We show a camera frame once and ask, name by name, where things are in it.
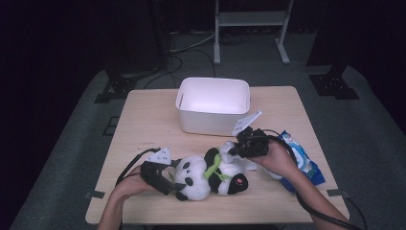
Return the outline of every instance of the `metal shelf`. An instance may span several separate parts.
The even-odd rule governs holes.
[[[281,35],[275,39],[275,42],[283,64],[290,63],[289,57],[283,47],[283,41],[293,1],[289,0],[286,11],[220,12],[219,0],[215,0],[214,64],[220,64],[219,28],[233,26],[282,26]]]
[[[221,12],[219,26],[281,26],[285,11]]]

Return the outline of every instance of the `panda head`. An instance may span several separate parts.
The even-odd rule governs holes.
[[[175,168],[174,182],[179,200],[202,200],[210,191],[209,181],[204,177],[207,164],[202,156],[192,155],[182,159]]]

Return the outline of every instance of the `stuffed panda toy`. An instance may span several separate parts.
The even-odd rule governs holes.
[[[192,155],[182,159],[174,173],[176,198],[202,200],[210,192],[229,196],[245,191],[248,180],[244,175],[244,163],[230,158],[228,150],[232,146],[228,142],[220,149],[209,149],[204,157]]]

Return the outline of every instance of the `forearm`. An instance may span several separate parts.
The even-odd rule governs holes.
[[[302,172],[296,171],[286,179],[288,179],[293,187],[295,187],[297,193],[299,193],[303,201],[309,207],[329,217],[349,222],[346,217],[344,217],[344,215],[320,193],[307,177],[302,174]],[[310,216],[317,229],[345,229],[311,214]]]
[[[125,197],[122,195],[111,195],[104,211],[101,216],[101,221],[98,226],[98,230],[114,230],[119,229],[123,218]]]

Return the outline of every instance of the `human hand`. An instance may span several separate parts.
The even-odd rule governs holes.
[[[144,191],[155,191],[155,189],[144,181],[141,177],[141,167],[137,166],[114,188],[112,195],[128,199]]]
[[[288,178],[291,174],[299,172],[296,162],[293,161],[288,151],[278,142],[270,140],[268,153],[264,156],[247,158],[262,165],[271,173]]]

